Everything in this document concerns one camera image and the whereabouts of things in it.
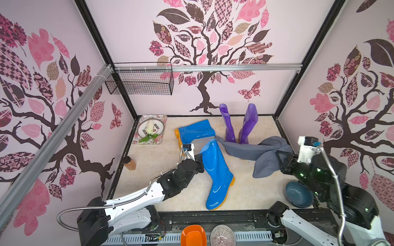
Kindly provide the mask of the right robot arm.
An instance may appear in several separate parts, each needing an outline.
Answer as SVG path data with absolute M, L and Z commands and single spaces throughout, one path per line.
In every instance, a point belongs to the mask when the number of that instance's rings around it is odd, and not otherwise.
M 314 246 L 342 246 L 345 229 L 357 246 L 388 246 L 373 196 L 345 182 L 346 165 L 328 155 L 315 137 L 301 136 L 298 144 L 297 155 L 276 151 L 280 171 L 296 177 L 339 216 L 337 235 L 325 233 L 282 202 L 275 202 L 269 208 L 266 215 L 269 225 L 291 229 Z

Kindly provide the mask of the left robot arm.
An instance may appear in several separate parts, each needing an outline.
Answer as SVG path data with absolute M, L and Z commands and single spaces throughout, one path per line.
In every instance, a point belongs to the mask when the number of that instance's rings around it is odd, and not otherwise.
M 117 199 L 92 199 L 77 219 L 81 245 L 100 246 L 113 235 L 155 227 L 160 220 L 155 205 L 180 194 L 203 172 L 202 155 L 198 154 L 181 161 L 147 188 Z

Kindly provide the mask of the grey cloth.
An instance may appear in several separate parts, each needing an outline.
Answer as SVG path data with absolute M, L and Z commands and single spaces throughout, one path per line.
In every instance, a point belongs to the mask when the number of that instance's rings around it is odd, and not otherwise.
M 215 136 L 214 139 L 223 145 L 225 151 L 230 156 L 247 161 L 254 161 L 252 176 L 256 179 L 269 177 L 280 170 L 279 162 L 276 157 L 277 150 L 293 154 L 293 150 L 286 139 L 279 136 L 269 137 L 258 145 L 228 142 L 219 136 Z

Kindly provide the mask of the purple boot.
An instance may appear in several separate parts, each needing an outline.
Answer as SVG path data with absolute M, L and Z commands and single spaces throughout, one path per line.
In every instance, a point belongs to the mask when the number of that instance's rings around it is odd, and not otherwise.
M 228 142 L 236 142 L 234 128 L 231 123 L 231 115 L 226 104 L 220 104 L 219 110 L 226 126 L 225 140 Z
M 243 126 L 239 132 L 240 144 L 249 144 L 248 136 L 254 129 L 258 120 L 259 116 L 255 104 L 249 104 L 244 116 Z

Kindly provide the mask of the blue boot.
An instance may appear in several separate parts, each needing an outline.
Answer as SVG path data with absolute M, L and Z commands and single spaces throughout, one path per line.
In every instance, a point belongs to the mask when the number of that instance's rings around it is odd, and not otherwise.
M 235 178 L 229 170 L 215 139 L 211 139 L 200 153 L 204 169 L 212 180 L 212 186 L 206 201 L 206 208 L 212 211 L 218 209 L 226 201 L 228 190 L 234 184 Z
M 180 148 L 183 145 L 191 144 L 195 139 L 215 136 L 215 131 L 208 120 L 177 128 L 174 132 Z

